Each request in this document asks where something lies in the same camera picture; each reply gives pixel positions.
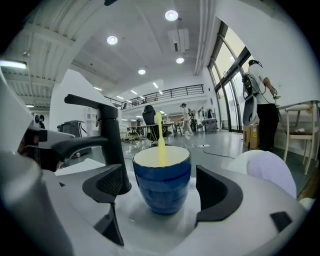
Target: wooden chair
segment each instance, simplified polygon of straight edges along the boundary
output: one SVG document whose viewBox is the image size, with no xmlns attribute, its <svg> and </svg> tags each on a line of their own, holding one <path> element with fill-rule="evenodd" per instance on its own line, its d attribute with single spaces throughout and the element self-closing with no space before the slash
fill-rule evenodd
<svg viewBox="0 0 320 256">
<path fill-rule="evenodd" d="M 300 112 L 301 111 L 309 111 L 311 115 L 311 122 L 312 122 L 312 128 L 311 130 L 308 131 L 294 131 L 293 129 L 298 129 L 298 124 L 299 124 L 299 118 L 300 118 Z M 297 112 L 297 119 L 295 122 L 295 127 L 290 127 L 290 121 L 289 121 L 289 112 Z M 289 141 L 292 140 L 304 140 L 304 156 L 303 156 L 303 164 L 305 164 L 306 161 L 306 152 L 307 152 L 307 145 L 308 141 L 310 141 L 310 151 L 309 151 L 309 156 L 307 163 L 305 165 L 304 169 L 304 174 L 308 174 L 308 169 L 310 166 L 310 162 L 312 159 L 312 153 L 315 149 L 315 139 L 316 139 L 316 133 L 319 132 L 319 109 L 318 109 L 318 104 L 316 104 L 316 123 L 315 125 L 315 115 L 314 115 L 314 107 L 313 105 L 306 105 L 306 104 L 301 104 L 301 105 L 295 105 L 289 108 L 285 109 L 285 114 L 286 114 L 286 145 L 285 145 L 285 151 L 284 151 L 284 156 L 283 156 L 283 161 L 286 162 L 287 155 L 288 155 L 288 148 L 289 148 Z M 318 148 L 319 148 L 319 135 L 318 135 L 318 140 L 317 140 L 317 153 L 315 154 L 316 156 L 318 155 Z"/>
</svg>

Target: black pants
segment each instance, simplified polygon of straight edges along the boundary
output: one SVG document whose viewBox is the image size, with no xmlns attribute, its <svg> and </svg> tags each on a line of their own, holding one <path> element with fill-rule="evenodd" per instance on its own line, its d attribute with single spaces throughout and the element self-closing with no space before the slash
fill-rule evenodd
<svg viewBox="0 0 320 256">
<path fill-rule="evenodd" d="M 263 151 L 270 151 L 274 147 L 279 122 L 277 107 L 275 104 L 258 104 L 257 114 L 260 119 L 260 148 Z"/>
</svg>

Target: blue cup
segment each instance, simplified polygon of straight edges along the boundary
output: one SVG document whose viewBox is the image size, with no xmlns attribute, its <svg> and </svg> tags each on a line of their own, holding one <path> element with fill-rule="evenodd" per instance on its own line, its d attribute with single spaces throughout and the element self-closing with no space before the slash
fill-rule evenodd
<svg viewBox="0 0 320 256">
<path fill-rule="evenodd" d="M 136 153 L 133 169 L 142 197 L 151 210 L 172 215 L 183 206 L 191 176 L 191 154 L 180 146 L 165 146 L 166 166 L 160 167 L 157 146 Z"/>
</svg>

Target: cardboard box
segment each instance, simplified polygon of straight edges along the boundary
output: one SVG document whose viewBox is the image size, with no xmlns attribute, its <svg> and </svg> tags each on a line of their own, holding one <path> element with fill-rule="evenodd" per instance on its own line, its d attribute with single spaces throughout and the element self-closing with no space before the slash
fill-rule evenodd
<svg viewBox="0 0 320 256">
<path fill-rule="evenodd" d="M 259 124 L 243 126 L 243 145 L 248 147 L 249 143 L 251 149 L 259 148 Z"/>
</svg>

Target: ceiling light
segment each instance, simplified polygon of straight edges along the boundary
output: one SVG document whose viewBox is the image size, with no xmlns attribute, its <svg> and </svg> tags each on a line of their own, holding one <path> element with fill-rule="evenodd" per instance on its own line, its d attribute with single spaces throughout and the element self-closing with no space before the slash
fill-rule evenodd
<svg viewBox="0 0 320 256">
<path fill-rule="evenodd" d="M 0 60 L 0 67 L 26 69 L 27 63 L 24 61 L 17 61 L 17 60 Z"/>
<path fill-rule="evenodd" d="M 168 10 L 164 16 L 168 21 L 173 22 L 178 19 L 179 15 L 175 10 Z"/>
<path fill-rule="evenodd" d="M 139 73 L 140 75 L 144 75 L 144 74 L 146 73 L 146 71 L 145 71 L 144 69 L 140 69 L 140 70 L 138 71 L 138 73 Z"/>
<path fill-rule="evenodd" d="M 182 63 L 184 63 L 185 62 L 185 59 L 184 58 L 177 58 L 176 59 L 176 63 L 178 63 L 178 64 L 182 64 Z"/>
<path fill-rule="evenodd" d="M 116 43 L 118 43 L 118 38 L 116 38 L 114 35 L 111 35 L 109 36 L 107 39 L 106 39 L 107 43 L 109 45 L 115 45 Z"/>
</svg>

